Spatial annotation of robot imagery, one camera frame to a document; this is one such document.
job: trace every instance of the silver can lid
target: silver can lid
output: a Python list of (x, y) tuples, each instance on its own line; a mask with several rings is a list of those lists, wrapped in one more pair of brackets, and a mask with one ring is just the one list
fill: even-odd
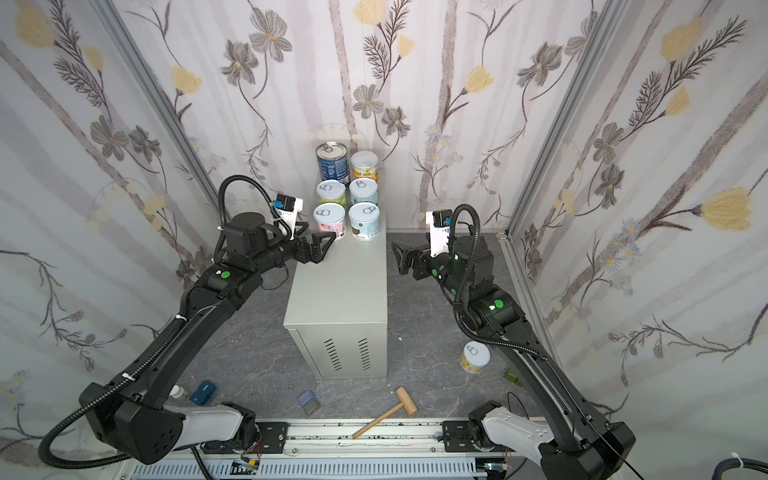
[(368, 197), (379, 189), (379, 185), (372, 178), (356, 178), (349, 182), (349, 192), (358, 197)]
[(327, 141), (315, 150), (315, 154), (323, 160), (339, 160), (346, 156), (346, 145), (337, 141)]
[(354, 223), (373, 222), (379, 218), (379, 208), (370, 202), (360, 202), (349, 208), (349, 219)]
[(338, 223), (344, 220), (344, 207), (333, 202), (320, 204), (312, 216), (320, 223)]
[(349, 159), (349, 162), (353, 167), (373, 168), (379, 164), (379, 156), (372, 151), (359, 151)]
[(344, 195), (346, 187), (338, 180), (324, 180), (315, 189), (320, 198), (339, 198)]

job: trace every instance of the gray marble floor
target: gray marble floor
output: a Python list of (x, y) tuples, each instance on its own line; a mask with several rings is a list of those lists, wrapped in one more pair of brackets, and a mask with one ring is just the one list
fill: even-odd
[[(414, 247), (424, 243), (421, 233), (389, 233), (387, 241)], [(511, 277), (495, 236), (486, 240), (495, 258), (495, 280), (512, 293)], [(296, 264), (289, 264), (291, 278)], [(284, 271), (268, 273), (264, 283), (277, 285)], [(456, 327), (450, 306), (429, 279), (400, 276), (392, 251), (387, 257), (389, 306), (389, 378), (317, 380), (299, 349), (283, 328), (290, 280), (273, 291), (257, 290), (245, 306), (219, 328), (180, 379), (188, 392), (203, 380), (217, 385), (210, 405), (235, 402), (260, 418), (305, 418), (296, 399), (313, 390), (321, 407), (314, 418), (375, 417), (396, 405), (395, 389), (404, 386), (422, 417), (464, 416), (489, 399), (506, 403), (514, 392), (530, 415), (540, 415), (531, 397), (506, 379), (500, 355), (479, 375), (466, 373), (458, 363), (466, 337)], [(178, 405), (192, 406), (188, 401)], [(512, 399), (511, 410), (522, 411)]]

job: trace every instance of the wallpaper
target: wallpaper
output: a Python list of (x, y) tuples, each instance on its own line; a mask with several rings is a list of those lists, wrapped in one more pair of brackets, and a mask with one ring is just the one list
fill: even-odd
[(629, 2), (514, 232), (565, 370), (646, 478), (765, 458), (766, 22)]
[[(38, 440), (177, 312), (217, 217), (87, 2), (3, 2), (0, 27), (0, 476), (72, 478)], [(75, 425), (55, 452), (108, 453)]]
[[(116, 0), (214, 184), (308, 198), (315, 148), (379, 155), (388, 227), (506, 228), (602, 8), (590, 0)], [(233, 212), (263, 209), (245, 186)]]

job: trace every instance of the wooden mallet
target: wooden mallet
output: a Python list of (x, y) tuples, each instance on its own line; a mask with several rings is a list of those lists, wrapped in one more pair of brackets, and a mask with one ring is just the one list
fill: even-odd
[(357, 437), (361, 436), (363, 433), (368, 432), (369, 429), (376, 426), (376, 424), (381, 422), (383, 419), (389, 417), (391, 414), (393, 414), (394, 412), (397, 412), (402, 408), (405, 408), (406, 413), (408, 414), (408, 416), (411, 416), (411, 417), (413, 417), (416, 414), (416, 412), (418, 412), (419, 409), (416, 408), (415, 403), (413, 403), (413, 400), (411, 400), (411, 397), (408, 395), (408, 392), (406, 392), (406, 389), (404, 389), (403, 387), (400, 387), (399, 389), (397, 389), (395, 393), (397, 394), (397, 398), (400, 399), (400, 403), (398, 403), (396, 406), (393, 406), (391, 409), (384, 412), (376, 420), (370, 422), (368, 425), (362, 427), (360, 430), (355, 432), (352, 435), (353, 439), (356, 439)]

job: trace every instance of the cable tie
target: cable tie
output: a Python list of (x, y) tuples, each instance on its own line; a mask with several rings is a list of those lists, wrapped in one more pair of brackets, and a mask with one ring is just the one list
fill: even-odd
[(731, 453), (730, 453), (730, 456), (732, 456), (732, 457), (734, 457), (734, 458), (738, 458), (738, 459), (739, 459), (739, 468), (744, 468), (744, 460), (742, 460), (742, 459), (741, 459), (741, 457), (739, 457), (739, 454), (738, 454), (738, 453), (736, 453), (736, 452), (731, 452)]

